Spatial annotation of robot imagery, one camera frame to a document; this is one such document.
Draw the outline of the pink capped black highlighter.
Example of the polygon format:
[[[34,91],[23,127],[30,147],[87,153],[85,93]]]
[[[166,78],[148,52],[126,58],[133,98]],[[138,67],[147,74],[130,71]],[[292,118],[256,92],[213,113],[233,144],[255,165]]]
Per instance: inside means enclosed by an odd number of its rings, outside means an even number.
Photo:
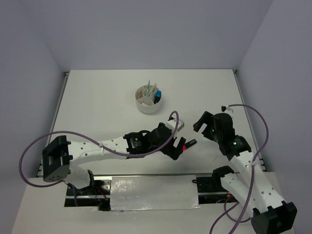
[[[184,144],[184,146],[183,146],[183,151],[189,149],[190,147],[192,147],[192,146],[194,146],[194,145],[196,145],[196,144],[197,144],[197,141],[196,141],[195,139],[186,142],[186,143]]]

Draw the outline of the blue capped black highlighter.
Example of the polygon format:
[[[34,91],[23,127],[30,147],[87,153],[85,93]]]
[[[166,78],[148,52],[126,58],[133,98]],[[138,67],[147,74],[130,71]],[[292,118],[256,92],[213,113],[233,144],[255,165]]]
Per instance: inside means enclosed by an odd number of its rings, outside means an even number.
[[[160,90],[156,91],[155,97],[154,97],[154,104],[157,104],[160,102],[162,97],[162,92]]]

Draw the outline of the green pen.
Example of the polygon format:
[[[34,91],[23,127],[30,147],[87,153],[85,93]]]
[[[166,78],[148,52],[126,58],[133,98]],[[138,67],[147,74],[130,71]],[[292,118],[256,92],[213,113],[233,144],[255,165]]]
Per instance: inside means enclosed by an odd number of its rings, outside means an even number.
[[[149,93],[149,87],[150,87],[150,80],[148,81],[147,90],[146,90],[146,93],[145,93],[145,95],[146,95],[146,96],[148,96],[148,93]]]

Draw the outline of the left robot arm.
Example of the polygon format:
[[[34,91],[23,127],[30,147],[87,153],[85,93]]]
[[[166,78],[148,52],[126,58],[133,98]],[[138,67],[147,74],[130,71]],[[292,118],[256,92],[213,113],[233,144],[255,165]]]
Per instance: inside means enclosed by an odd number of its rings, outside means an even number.
[[[182,137],[178,145],[174,145],[183,127],[182,120],[171,118],[152,131],[132,132],[111,140],[76,142],[68,141],[65,135],[58,136],[42,150],[43,180],[64,181],[86,195],[91,194],[96,187],[94,173],[82,168],[83,163],[143,158],[158,151],[176,160],[186,142]]]

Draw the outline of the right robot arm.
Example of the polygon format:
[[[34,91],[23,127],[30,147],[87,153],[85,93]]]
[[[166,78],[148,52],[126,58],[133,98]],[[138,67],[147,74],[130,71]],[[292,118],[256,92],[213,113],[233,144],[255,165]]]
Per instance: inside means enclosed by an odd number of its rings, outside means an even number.
[[[193,125],[194,131],[198,132],[203,125],[206,127],[202,135],[216,142],[230,162],[229,166],[213,170],[212,186],[234,196],[257,234],[290,230],[297,214],[296,206],[287,202],[270,183],[246,139],[235,134],[232,117],[206,111]]]

